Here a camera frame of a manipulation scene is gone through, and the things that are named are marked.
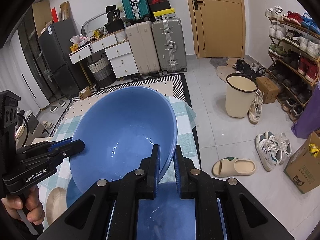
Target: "silver screw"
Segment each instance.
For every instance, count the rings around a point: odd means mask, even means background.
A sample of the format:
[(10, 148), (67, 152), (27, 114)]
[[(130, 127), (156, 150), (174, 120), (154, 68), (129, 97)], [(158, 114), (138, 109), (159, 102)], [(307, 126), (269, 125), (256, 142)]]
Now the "silver screw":
[(228, 183), (232, 186), (237, 185), (238, 181), (235, 178), (228, 179)]
[(200, 174), (200, 170), (199, 169), (191, 169), (190, 173), (192, 175), (199, 175)]
[(137, 169), (134, 171), (134, 174), (136, 174), (137, 176), (141, 176), (144, 174), (144, 170), (143, 169)]
[(105, 179), (99, 179), (98, 181), (97, 181), (97, 185), (99, 186), (99, 187), (103, 187), (103, 186), (105, 186), (107, 184), (107, 181), (105, 180)]

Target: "shoe rack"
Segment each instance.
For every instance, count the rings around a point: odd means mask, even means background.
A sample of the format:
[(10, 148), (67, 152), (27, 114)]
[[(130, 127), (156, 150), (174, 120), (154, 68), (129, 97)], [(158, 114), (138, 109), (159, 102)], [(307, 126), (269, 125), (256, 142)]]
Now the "shoe rack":
[[(309, 34), (309, 35), (311, 35), (311, 36), (313, 36), (313, 37), (315, 37), (315, 38), (317, 38), (317, 39), (320, 39), (320, 35), (318, 35), (318, 34), (316, 34), (316, 33), (314, 33), (314, 32), (311, 32), (310, 30), (308, 31), (308, 29), (303, 28), (303, 27), (301, 27), (301, 26), (298, 26), (298, 25), (295, 25), (295, 24), (292, 24), (292, 23), (288, 23), (288, 22), (285, 22), (285, 21), (283, 21), (283, 20), (277, 20), (277, 19), (269, 18), (269, 17), (268, 17), (268, 19), (270, 20), (270, 22), (279, 22), (279, 23), (281, 23), (281, 24), (283, 24), (283, 25), (287, 25), (287, 26), (289, 26), (289, 27), (295, 28), (295, 29), (300, 30), (300, 31), (302, 31), (302, 32), (304, 32), (304, 33), (307, 33), (307, 34)], [(283, 42), (283, 43), (286, 43), (286, 44), (291, 45), (291, 44), (288, 43), (288, 42), (285, 42), (285, 41), (283, 41), (283, 40), (280, 40), (280, 39), (277, 39), (277, 38), (274, 38), (274, 37), (271, 37), (271, 36), (269, 36), (269, 38), (271, 39), (271, 41), (272, 41), (273, 44), (278, 44), (278, 45), (279, 45), (281, 42)], [(291, 46), (291, 50), (292, 50), (292, 51), (296, 51), (296, 52), (298, 52), (300, 55), (302, 55), (302, 56), (304, 56), (304, 57), (307, 57), (307, 58), (309, 58), (309, 59), (311, 59), (311, 60), (313, 60), (314, 62), (317, 63), (317, 65), (318, 65), (318, 76), (317, 76), (317, 78), (316, 78), (316, 80), (315, 80), (314, 82), (310, 82), (309, 80), (307, 80), (307, 79), (305, 78), (305, 76), (301, 75), (296, 69), (294, 69), (293, 67), (291, 67), (290, 65), (288, 65), (287, 63), (285, 63), (281, 58), (279, 58), (279, 57), (277, 57), (277, 56), (275, 56), (275, 55), (273, 55), (273, 54), (271, 54), (271, 53), (268, 53), (269, 56), (270, 56), (270, 58), (271, 58), (271, 60), (272, 60), (272, 62), (273, 62), (273, 63), (271, 64), (271, 66), (273, 66), (277, 61), (281, 62), (284, 66), (286, 66), (286, 67), (289, 68), (292, 72), (294, 72), (296, 75), (298, 75), (306, 84), (308, 84), (308, 85), (311, 87), (311, 90), (313, 91), (314, 88), (315, 88), (315, 86), (317, 85), (318, 80), (319, 80), (319, 65), (320, 65), (320, 64), (319, 64), (319, 61), (320, 61), (320, 58), (319, 58), (319, 59), (313, 58), (312, 56), (310, 56), (310, 55), (307, 54), (306, 52), (303, 52), (303, 51), (299, 50), (299, 49), (296, 48), (295, 46)], [(291, 90), (290, 90), (289, 87), (287, 87), (283, 82), (281, 82), (280, 80), (278, 80), (278, 79), (276, 78), (276, 76), (274, 76), (274, 75), (272, 74), (271, 71), (269, 71), (268, 69), (266, 69), (266, 70), (267, 70), (267, 72), (268, 72), (275, 80), (277, 80), (277, 81), (289, 92), (290, 95), (292, 95), (292, 96), (297, 100), (297, 102), (303, 107), (303, 109), (307, 106), (310, 98), (309, 98), (309, 100), (308, 100), (306, 103), (302, 103), (302, 102), (298, 99), (298, 97), (291, 92)], [(283, 102), (281, 102), (278, 98), (277, 98), (277, 100), (278, 100), (278, 102), (279, 102), (279, 103), (281, 104), (281, 106), (282, 106), (282, 105), (283, 105)]]

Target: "beige trash can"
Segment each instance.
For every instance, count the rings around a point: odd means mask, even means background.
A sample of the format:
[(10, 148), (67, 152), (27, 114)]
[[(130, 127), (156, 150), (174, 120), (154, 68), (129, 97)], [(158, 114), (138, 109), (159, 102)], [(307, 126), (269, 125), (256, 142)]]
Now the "beige trash can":
[(247, 115), (258, 84), (252, 78), (233, 73), (227, 76), (226, 110), (232, 117), (243, 118)]

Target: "refrigerator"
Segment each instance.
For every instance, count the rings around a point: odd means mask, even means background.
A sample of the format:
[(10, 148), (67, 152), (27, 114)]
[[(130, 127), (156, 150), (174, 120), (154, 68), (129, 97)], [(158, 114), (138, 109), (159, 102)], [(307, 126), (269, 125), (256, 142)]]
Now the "refrigerator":
[(79, 63), (72, 64), (69, 54), (76, 35), (71, 19), (50, 24), (38, 39), (53, 78), (65, 95), (79, 94), (89, 83)]

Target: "black cable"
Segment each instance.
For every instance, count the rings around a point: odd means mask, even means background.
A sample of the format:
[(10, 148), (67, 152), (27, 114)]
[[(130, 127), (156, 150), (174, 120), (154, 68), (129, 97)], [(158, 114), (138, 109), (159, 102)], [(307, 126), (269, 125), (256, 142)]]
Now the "black cable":
[(27, 142), (27, 140), (28, 140), (29, 126), (28, 126), (28, 122), (27, 122), (26, 118), (23, 116), (23, 114), (17, 113), (17, 115), (20, 116), (20, 117), (22, 117), (22, 119), (23, 119), (24, 122), (26, 123), (26, 127), (27, 127), (27, 136), (26, 136), (26, 138), (25, 138), (25, 140), (24, 140), (24, 142), (23, 142), (23, 144), (22, 144), (22, 146), (21, 146), (21, 147), (24, 147), (24, 145), (26, 144), (26, 142)]

